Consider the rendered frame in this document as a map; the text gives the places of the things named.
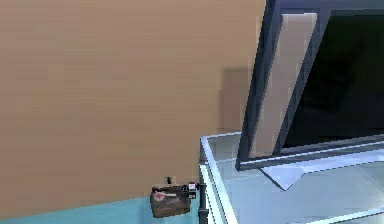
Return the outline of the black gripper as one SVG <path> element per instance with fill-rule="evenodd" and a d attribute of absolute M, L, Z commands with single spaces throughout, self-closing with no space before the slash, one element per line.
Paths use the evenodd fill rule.
<path fill-rule="evenodd" d="M 187 185 L 177 185 L 174 183 L 171 177 L 166 178 L 166 183 L 168 184 L 167 189 L 178 192 L 181 194 L 187 194 L 189 192 L 189 188 Z"/>

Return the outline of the brown case with red cross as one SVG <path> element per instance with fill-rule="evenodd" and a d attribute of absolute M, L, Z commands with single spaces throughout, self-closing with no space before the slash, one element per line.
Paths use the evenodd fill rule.
<path fill-rule="evenodd" d="M 187 214 L 190 211 L 189 192 L 181 194 L 167 187 L 153 187 L 150 195 L 151 211 L 154 218 Z"/>

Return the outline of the dark framed window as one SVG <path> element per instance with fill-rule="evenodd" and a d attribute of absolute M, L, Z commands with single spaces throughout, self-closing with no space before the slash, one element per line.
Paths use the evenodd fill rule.
<path fill-rule="evenodd" d="M 384 0 L 266 0 L 240 171 L 384 140 Z"/>

